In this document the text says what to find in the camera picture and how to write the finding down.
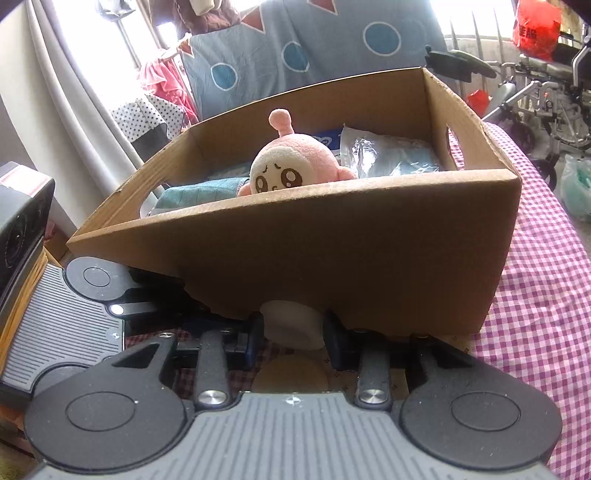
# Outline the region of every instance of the black round pad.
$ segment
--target black round pad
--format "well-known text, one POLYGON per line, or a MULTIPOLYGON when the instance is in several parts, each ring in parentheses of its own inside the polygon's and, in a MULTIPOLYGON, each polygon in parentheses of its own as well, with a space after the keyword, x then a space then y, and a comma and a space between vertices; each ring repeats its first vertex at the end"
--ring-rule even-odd
POLYGON ((462 425, 482 432, 508 429, 519 420, 520 414, 513 400, 496 393, 467 393, 452 402, 454 418, 462 425))
MULTIPOLYGON (((176 344, 159 341, 165 340, 176 344)), ((175 442, 187 418, 183 402, 160 382, 161 366, 153 365, 166 361, 165 352, 137 368, 136 359, 156 346, 136 347, 33 398, 25 432, 42 457, 67 471, 107 473, 153 459, 175 442)))
POLYGON ((484 364, 438 369, 404 401, 400 423, 429 455, 478 470, 545 462, 562 427, 548 397, 484 364))
POLYGON ((120 299, 130 288, 140 288, 129 267, 94 257, 79 257, 66 268, 66 281, 83 297, 99 302, 120 299))
POLYGON ((73 425, 89 432, 106 432, 122 427, 135 413, 133 399, 117 392, 82 395, 66 408, 73 425))
POLYGON ((89 267, 84 270, 83 275, 84 279, 94 287, 106 287, 111 282, 109 274, 102 268, 89 267))

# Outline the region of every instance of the gray ribbed pad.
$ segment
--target gray ribbed pad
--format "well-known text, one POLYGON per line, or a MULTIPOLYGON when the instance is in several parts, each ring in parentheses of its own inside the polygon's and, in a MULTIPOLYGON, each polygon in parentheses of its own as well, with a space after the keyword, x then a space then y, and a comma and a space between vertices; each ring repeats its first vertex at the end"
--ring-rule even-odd
POLYGON ((122 320, 108 315, 104 305, 71 291, 63 270, 49 264, 12 341, 0 381, 31 393, 48 368, 92 366, 122 349, 122 320))
MULTIPOLYGON (((43 466, 34 480, 96 479, 43 466)), ((412 445, 389 415, 361 410, 334 394, 250 394, 234 408, 198 415, 184 439, 113 480, 557 480, 535 465, 471 472, 412 445)))

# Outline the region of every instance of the pink plush toy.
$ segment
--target pink plush toy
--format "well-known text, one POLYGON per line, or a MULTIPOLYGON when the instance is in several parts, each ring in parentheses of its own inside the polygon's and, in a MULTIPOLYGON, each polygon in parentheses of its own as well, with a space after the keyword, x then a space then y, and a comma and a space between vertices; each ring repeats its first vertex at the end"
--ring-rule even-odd
POLYGON ((324 144, 309 135, 294 133, 287 110, 273 110, 269 123, 279 132, 279 138, 263 147, 256 156, 251 166, 251 180, 238 191, 239 197, 357 178, 347 167, 339 165, 324 144))

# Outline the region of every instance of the plush toy antenna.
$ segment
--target plush toy antenna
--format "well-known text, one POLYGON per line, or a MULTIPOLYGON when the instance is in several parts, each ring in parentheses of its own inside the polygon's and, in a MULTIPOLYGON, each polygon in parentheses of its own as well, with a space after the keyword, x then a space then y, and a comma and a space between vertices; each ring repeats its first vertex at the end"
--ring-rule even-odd
POLYGON ((280 137, 291 135, 294 129, 291 126, 291 115, 287 110, 278 108, 269 115, 269 123, 279 132, 280 137))

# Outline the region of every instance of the plush toy eye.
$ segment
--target plush toy eye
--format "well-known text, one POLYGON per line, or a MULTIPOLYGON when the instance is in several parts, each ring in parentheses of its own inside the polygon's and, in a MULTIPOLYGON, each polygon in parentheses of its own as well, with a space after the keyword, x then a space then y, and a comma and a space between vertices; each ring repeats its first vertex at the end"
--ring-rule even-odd
POLYGON ((281 172, 281 183, 285 188, 301 187, 302 182, 300 172, 293 168, 286 168, 281 172))
POLYGON ((256 185, 256 192, 257 193, 268 192, 269 191, 269 185, 267 185, 267 180, 262 175, 259 175, 256 178, 255 185, 256 185))

